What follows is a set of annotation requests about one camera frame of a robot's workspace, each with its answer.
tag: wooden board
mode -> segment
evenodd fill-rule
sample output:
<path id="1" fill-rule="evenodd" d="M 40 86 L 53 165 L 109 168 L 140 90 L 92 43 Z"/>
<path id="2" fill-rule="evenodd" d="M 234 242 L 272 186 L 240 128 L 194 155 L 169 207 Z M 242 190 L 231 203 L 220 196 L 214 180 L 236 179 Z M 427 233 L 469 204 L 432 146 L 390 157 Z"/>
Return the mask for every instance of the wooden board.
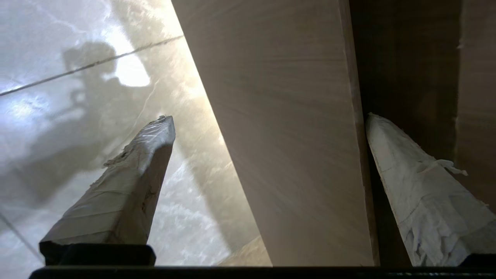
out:
<path id="1" fill-rule="evenodd" d="M 377 264 L 347 1 L 173 4 L 272 263 Z"/>
<path id="2" fill-rule="evenodd" d="M 496 212 L 496 1 L 463 2 L 456 128 L 457 179 Z"/>

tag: wooden plank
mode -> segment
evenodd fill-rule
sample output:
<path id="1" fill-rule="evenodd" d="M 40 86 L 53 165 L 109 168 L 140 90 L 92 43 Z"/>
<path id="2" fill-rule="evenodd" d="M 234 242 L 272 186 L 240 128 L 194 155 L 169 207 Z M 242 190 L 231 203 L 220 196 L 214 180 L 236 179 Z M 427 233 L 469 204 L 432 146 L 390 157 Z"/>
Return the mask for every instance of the wooden plank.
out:
<path id="1" fill-rule="evenodd" d="M 460 178 L 496 212 L 496 1 L 464 1 L 456 121 Z"/>
<path id="2" fill-rule="evenodd" d="M 374 265 L 347 1 L 173 4 L 272 263 Z"/>

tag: tile grout line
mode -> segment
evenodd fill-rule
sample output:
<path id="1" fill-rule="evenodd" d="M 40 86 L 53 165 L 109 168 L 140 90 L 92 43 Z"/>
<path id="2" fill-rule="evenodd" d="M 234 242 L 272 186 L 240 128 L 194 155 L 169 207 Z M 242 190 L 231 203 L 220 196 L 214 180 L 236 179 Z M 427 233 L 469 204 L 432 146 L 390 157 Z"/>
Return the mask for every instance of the tile grout line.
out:
<path id="1" fill-rule="evenodd" d="M 160 41 L 158 43 L 151 43 L 151 44 L 148 44 L 146 46 L 139 47 L 139 48 L 137 48 L 137 49 L 135 49 L 135 50 L 133 50 L 131 52 L 123 53 L 121 55 L 117 55 L 117 56 L 110 57 L 110 58 L 105 58 L 103 60 L 100 60 L 100 61 L 91 63 L 89 65 L 86 65 L 84 67 L 81 67 L 81 68 L 78 68 L 78 69 L 75 69 L 75 70 L 71 70 L 71 71 L 68 71 L 68 72 L 65 72 L 65 73 L 57 74 L 57 75 L 54 75 L 52 77 L 49 77 L 49 78 L 46 78 L 46 79 L 42 79 L 42 80 L 39 80 L 39 81 L 30 83 L 30 84 L 27 84 L 27 85 L 18 87 L 16 89 L 12 89 L 12 90 L 9 90 L 9 91 L 2 92 L 2 93 L 0 93 L 0 97 L 1 96 L 5 96 L 5 95 L 8 95 L 8 94 L 11 94 L 11 93 L 14 93 L 14 92 L 17 92 L 17 91 L 21 91 L 21 90 L 26 89 L 26 88 L 30 88 L 30 87 L 35 86 L 35 85 L 38 85 L 38 84 L 45 83 L 47 81 L 51 81 L 51 80 L 57 79 L 59 77 L 70 75 L 70 74 L 73 74 L 75 72 L 79 72 L 79 71 L 82 71 L 82 70 L 85 70 L 85 69 L 88 69 L 88 68 L 91 68 L 91 67 L 94 67 L 94 66 L 97 66 L 97 65 L 100 65 L 100 64 L 109 62 L 109 61 L 117 60 L 117 59 L 119 59 L 121 57 L 128 56 L 130 54 L 134 54 L 134 53 L 140 52 L 142 50 L 150 49 L 150 48 L 153 48 L 153 47 L 156 47 L 156 46 L 160 46 L 160 45 L 165 45 L 165 44 L 168 44 L 170 42 L 173 42 L 173 41 L 178 40 L 178 39 L 183 38 L 183 37 L 184 37 L 184 35 L 177 36 L 177 37 L 174 37 L 174 38 L 170 38 L 170 39 L 167 39 L 167 40 Z"/>
<path id="2" fill-rule="evenodd" d="M 22 234 L 14 227 L 14 225 L 7 219 L 5 216 L 0 212 L 0 219 L 5 222 L 5 224 L 10 228 L 10 230 L 26 245 L 28 250 L 42 263 L 44 264 L 45 261 L 43 257 L 40 256 L 38 251 L 29 244 L 29 242 L 22 236 Z"/>

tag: floor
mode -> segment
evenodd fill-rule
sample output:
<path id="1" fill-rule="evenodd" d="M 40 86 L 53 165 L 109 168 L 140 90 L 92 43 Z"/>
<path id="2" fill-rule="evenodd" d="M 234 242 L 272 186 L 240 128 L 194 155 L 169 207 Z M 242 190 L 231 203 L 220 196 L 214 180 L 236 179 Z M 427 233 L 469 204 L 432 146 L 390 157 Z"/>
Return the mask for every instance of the floor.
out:
<path id="1" fill-rule="evenodd" d="M 259 236 L 170 1 L 0 10 L 2 276 L 43 265 L 41 238 L 159 115 L 177 137 L 148 241 L 156 264 L 213 265 Z"/>

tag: marble floor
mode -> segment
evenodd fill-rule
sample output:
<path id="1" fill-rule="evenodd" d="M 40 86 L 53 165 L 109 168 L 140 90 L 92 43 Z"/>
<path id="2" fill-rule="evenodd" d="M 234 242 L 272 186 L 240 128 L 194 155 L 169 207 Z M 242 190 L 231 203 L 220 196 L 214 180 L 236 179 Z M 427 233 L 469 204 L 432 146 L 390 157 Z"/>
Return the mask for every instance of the marble floor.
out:
<path id="1" fill-rule="evenodd" d="M 148 243 L 158 265 L 213 265 L 259 236 L 169 0 L 2 1 L 0 274 L 148 122 L 176 142 Z"/>

